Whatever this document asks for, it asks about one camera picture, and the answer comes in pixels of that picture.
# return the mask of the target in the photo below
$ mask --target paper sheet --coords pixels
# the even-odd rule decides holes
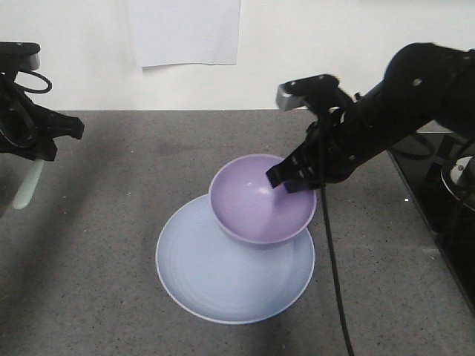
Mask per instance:
[[[137,65],[235,65],[240,0],[128,0]]]

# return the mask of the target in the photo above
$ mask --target cable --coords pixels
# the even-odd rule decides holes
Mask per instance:
[[[347,346],[347,352],[349,356],[354,356],[355,353],[353,351],[353,347],[351,346],[350,334],[348,333],[347,328],[347,321],[344,316],[344,309],[343,309],[343,300],[341,299],[341,291],[340,291],[340,282],[338,279],[338,269],[336,266],[336,258],[335,258],[335,249],[333,248],[333,238],[332,238],[332,230],[330,228],[330,217],[328,214],[328,205],[327,205],[327,194],[325,191],[325,172],[324,172],[324,164],[325,164],[325,142],[324,142],[325,133],[322,130],[320,135],[320,152],[319,152],[319,168],[320,168],[320,195],[321,195],[321,206],[324,212],[324,222],[325,222],[325,231],[327,233],[327,242],[328,242],[328,251],[330,253],[330,261],[332,264],[332,273],[333,273],[333,284],[335,285],[335,294],[336,294],[336,303],[338,306],[338,314],[340,316],[340,324],[341,330],[343,331],[344,342]]]
[[[22,89],[23,91],[26,91],[27,93],[32,93],[32,94],[45,94],[48,91],[50,91],[53,88],[53,84],[51,81],[46,78],[45,76],[42,76],[41,74],[37,72],[33,72],[32,70],[25,70],[25,69],[19,69],[19,72],[25,73],[25,74],[30,74],[31,76],[35,76],[36,78],[40,78],[43,82],[46,83],[46,88],[45,89],[32,89],[32,88],[27,88],[24,87],[23,85],[20,85],[18,83],[15,83],[15,85]]]

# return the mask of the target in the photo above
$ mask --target white plate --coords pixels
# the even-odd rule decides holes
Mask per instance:
[[[208,195],[180,208],[157,243],[160,281],[175,302],[198,317],[245,324],[273,317],[304,292],[315,250],[307,229],[285,243],[253,245],[226,235]]]

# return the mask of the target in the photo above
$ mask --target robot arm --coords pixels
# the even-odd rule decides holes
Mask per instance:
[[[390,61],[382,82],[353,101],[329,75],[287,82],[278,88],[282,110],[307,106],[318,120],[304,142],[266,174],[288,191],[318,188],[324,147],[324,180],[340,182],[367,160],[431,120],[475,138],[475,50],[431,43],[409,44]]]
[[[53,161],[59,136],[82,138],[84,125],[39,105],[28,98],[25,91],[47,93],[51,83],[33,72],[39,67],[36,43],[0,42],[0,153],[15,154],[26,159]],[[47,82],[44,90],[32,90],[15,83],[17,73],[25,72]]]

